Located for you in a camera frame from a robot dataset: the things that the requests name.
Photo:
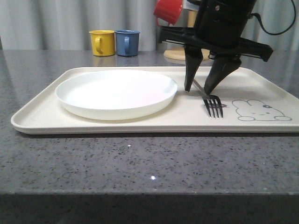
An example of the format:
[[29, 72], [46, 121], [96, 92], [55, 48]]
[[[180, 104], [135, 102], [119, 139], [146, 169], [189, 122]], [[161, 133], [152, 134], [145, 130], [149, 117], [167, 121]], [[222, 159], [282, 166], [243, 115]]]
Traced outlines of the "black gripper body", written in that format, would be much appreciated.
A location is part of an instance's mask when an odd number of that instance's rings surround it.
[[208, 49], [216, 55], [252, 56], [266, 62], [273, 49], [241, 37], [255, 3], [254, 0], [203, 0], [192, 28], [162, 26], [159, 42]]

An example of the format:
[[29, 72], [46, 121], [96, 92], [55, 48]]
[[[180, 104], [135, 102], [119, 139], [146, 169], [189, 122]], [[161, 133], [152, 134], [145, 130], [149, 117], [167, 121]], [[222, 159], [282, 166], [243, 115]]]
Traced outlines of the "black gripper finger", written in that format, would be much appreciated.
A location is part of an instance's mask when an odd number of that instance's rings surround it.
[[239, 57], [215, 58], [209, 75], [205, 81], [205, 93], [210, 94], [224, 78], [237, 70], [241, 63], [242, 62]]
[[190, 91], [195, 74], [202, 62], [202, 51], [198, 47], [194, 46], [184, 46], [185, 51], [185, 91]]

